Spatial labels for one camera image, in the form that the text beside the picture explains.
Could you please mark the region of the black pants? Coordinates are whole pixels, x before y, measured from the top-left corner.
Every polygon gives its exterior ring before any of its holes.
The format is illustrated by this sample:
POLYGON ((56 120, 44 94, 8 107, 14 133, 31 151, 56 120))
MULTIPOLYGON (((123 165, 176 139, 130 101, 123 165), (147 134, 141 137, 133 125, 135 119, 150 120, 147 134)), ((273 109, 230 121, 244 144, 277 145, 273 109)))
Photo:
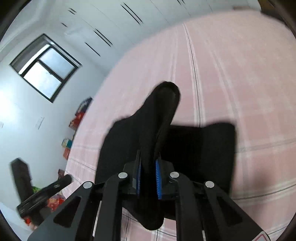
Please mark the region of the black pants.
POLYGON ((230 192, 235 126, 226 121, 204 127, 175 126, 171 122, 179 101, 175 84, 160 83, 132 116, 113 124, 98 158, 95 182, 102 183, 140 156, 139 196, 125 202, 124 208, 148 230, 157 230, 165 218, 174 217, 157 196, 157 159, 170 162, 191 181, 212 181, 225 193, 230 192))

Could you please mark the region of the black framed window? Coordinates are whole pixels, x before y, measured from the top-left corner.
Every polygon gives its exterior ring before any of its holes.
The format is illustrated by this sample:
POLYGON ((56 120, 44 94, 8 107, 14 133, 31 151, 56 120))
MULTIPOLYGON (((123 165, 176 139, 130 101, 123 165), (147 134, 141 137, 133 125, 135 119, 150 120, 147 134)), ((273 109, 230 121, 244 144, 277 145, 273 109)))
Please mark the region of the black framed window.
POLYGON ((52 103, 81 63, 46 34, 41 34, 14 58, 10 66, 52 103))

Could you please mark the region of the pink plaid bed sheet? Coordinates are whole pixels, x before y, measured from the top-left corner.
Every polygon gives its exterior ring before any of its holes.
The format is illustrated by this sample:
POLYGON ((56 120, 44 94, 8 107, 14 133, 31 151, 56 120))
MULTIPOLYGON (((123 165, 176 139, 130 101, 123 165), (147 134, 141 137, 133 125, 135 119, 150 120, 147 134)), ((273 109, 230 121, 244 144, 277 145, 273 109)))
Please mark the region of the pink plaid bed sheet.
POLYGON ((135 113, 156 85, 176 84, 175 124, 236 125, 231 196, 276 240, 295 214, 295 37, 258 11, 225 11, 161 31, 112 69, 79 125, 66 173, 70 196, 93 181, 112 124, 135 113))

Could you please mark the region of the colourful boxes by wall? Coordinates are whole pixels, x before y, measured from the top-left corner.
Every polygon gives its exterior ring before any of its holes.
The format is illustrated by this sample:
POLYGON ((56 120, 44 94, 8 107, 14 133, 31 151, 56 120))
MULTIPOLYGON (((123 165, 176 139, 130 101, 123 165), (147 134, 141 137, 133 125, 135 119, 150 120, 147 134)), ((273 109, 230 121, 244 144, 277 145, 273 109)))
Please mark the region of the colourful boxes by wall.
MULTIPOLYGON (((81 104, 79 105, 79 108, 77 109, 77 111, 75 112, 75 116, 74 119, 70 121, 69 123, 69 128, 71 128, 72 130, 74 130, 74 135, 72 138, 66 138, 64 141, 67 141, 67 144, 64 146, 64 153, 63 153, 63 157, 68 160, 69 158, 69 154, 70 154, 70 150, 74 141, 74 137, 76 135, 77 129, 82 121, 83 116, 85 115, 89 105, 92 102, 92 97, 88 97, 87 99, 85 99, 84 101, 81 102, 81 104)), ((54 211, 59 204, 61 204, 63 202, 64 198, 62 197, 54 197, 54 198, 50 198, 50 201, 46 201, 46 205, 47 207, 50 208, 51 211, 54 211)))

